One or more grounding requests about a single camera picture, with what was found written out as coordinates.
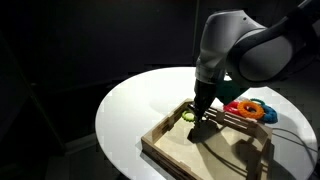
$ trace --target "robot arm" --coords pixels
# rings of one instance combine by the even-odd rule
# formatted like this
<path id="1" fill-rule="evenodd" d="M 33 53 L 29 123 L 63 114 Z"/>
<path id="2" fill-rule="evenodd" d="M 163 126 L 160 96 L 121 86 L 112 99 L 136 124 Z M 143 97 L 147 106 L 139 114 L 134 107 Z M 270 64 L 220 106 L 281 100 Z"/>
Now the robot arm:
<path id="1" fill-rule="evenodd" d="M 319 14 L 320 0 L 306 0 L 270 28 L 241 10 L 211 15 L 196 64 L 195 125 L 216 97 L 227 104 L 250 87 L 285 79 L 312 62 L 318 54 L 312 25 Z M 226 72 L 232 81 L 224 81 Z"/>

